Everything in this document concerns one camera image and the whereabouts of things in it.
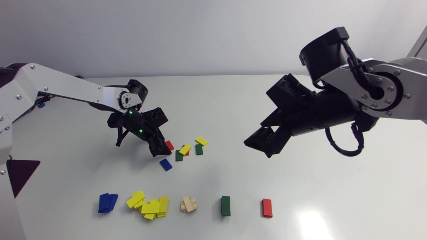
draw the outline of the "white table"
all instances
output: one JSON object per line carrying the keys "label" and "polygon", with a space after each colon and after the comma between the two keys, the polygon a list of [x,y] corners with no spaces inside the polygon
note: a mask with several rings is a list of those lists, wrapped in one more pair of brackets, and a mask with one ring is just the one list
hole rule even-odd
{"label": "white table", "polygon": [[[161,107],[161,127],[175,148],[209,141],[165,172],[148,143],[129,134],[116,147],[110,112],[54,98],[17,121],[12,156],[41,164],[16,198],[28,240],[81,239],[426,239],[427,126],[380,119],[365,133],[361,155],[348,158],[324,131],[292,137],[268,159],[243,145],[275,109],[265,92],[280,75],[141,77],[149,90],[142,111]],[[297,76],[306,86],[310,80]],[[102,85],[130,78],[90,79]],[[350,124],[331,129],[339,146],[355,149]],[[125,203],[142,190],[147,199],[169,196],[165,218],[149,221]],[[99,214],[99,195],[119,195]],[[198,209],[183,213],[182,198]],[[219,199],[231,196],[231,217]],[[273,218],[263,218],[262,198]]]}

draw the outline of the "wooden block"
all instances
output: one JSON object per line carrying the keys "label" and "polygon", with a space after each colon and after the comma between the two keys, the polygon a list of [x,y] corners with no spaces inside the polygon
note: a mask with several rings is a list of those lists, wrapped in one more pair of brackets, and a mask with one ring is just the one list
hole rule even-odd
{"label": "wooden block", "polygon": [[166,145],[171,151],[175,149],[170,141],[167,141]]}
{"label": "wooden block", "polygon": [[197,201],[194,198],[191,198],[191,202],[193,203],[193,207],[197,208]]}
{"label": "wooden block", "polygon": [[196,155],[203,155],[203,146],[201,144],[196,144],[194,148],[196,149]]}
{"label": "wooden block", "polygon": [[191,212],[195,209],[193,206],[193,203],[191,202],[190,196],[187,196],[184,198],[184,204],[185,204],[185,208],[187,209],[187,212]]}
{"label": "wooden block", "polygon": [[271,210],[271,199],[263,199],[263,216],[273,217],[273,211]]}
{"label": "wooden block", "polygon": [[139,191],[132,194],[132,197],[126,201],[129,208],[133,208],[139,201],[145,198],[144,192]]}
{"label": "wooden block", "polygon": [[198,142],[198,143],[200,143],[201,145],[203,145],[203,146],[206,146],[209,142],[208,141],[206,141],[204,138],[202,138],[202,137],[198,137],[198,138],[196,138],[196,142]]}
{"label": "wooden block", "polygon": [[221,216],[229,217],[230,213],[230,197],[222,196],[221,197]]}
{"label": "wooden block", "polygon": [[159,204],[160,204],[160,209],[159,209],[159,213],[166,213],[167,212],[167,204],[169,202],[169,197],[168,196],[161,196],[159,198]]}
{"label": "wooden block", "polygon": [[178,161],[182,161],[184,160],[184,157],[179,153],[179,150],[175,151],[175,160]]}
{"label": "wooden block", "polygon": [[142,214],[158,214],[160,210],[160,204],[157,201],[153,201],[149,204],[142,205]]}
{"label": "wooden block", "polygon": [[147,204],[147,203],[145,202],[145,198],[144,198],[141,201],[139,201],[137,204],[135,204],[134,208],[140,208],[145,204]]}
{"label": "wooden block", "polygon": [[185,144],[182,149],[179,151],[181,155],[187,154],[187,152],[191,149],[191,145]]}
{"label": "wooden block", "polygon": [[190,151],[188,151],[188,152],[185,154],[185,156],[188,156],[188,155],[190,155]]}
{"label": "wooden block", "polygon": [[184,202],[181,203],[181,211],[186,212],[187,209],[185,208]]}
{"label": "wooden block", "polygon": [[145,214],[144,217],[153,220],[156,217],[156,214]]}

